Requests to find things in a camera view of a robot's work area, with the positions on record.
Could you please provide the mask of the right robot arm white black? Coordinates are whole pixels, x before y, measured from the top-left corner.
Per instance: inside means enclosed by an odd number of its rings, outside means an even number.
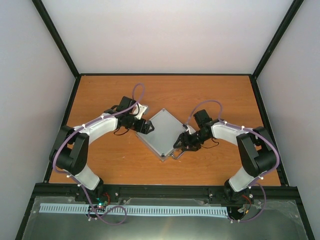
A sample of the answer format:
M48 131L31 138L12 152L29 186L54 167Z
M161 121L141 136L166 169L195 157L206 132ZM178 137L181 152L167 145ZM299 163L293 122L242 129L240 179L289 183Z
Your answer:
M199 130L187 130L181 133L175 143L174 149L183 152L196 152L202 144L209 139L224 140L238 147L241 167L237 173L230 177L223 187L226 201L237 201L247 188L253 186L258 179L277 169L280 155L264 127L246 128L236 126L219 119L206 118L197 123Z

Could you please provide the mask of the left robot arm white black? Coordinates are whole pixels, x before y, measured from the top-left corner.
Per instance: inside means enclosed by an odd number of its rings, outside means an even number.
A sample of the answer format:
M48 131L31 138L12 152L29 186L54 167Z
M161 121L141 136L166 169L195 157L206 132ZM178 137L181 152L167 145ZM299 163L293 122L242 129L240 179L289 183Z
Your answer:
M147 105L124 96L118 105L105 110L90 122L75 127L62 126L49 155L52 169L73 178L85 188L86 195L92 201L101 200L104 182L87 163L90 144L122 127L144 135L154 131L152 122L143 118L148 108Z

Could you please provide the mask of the aluminium poker case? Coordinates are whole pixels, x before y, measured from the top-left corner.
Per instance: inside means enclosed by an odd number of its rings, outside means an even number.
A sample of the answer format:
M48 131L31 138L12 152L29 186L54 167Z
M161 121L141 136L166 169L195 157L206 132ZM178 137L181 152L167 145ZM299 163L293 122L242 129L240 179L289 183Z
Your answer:
M137 133L138 139L144 143L162 162L171 157L178 160L183 154L174 148L179 135L187 128L165 108L150 118L154 130L148 134Z

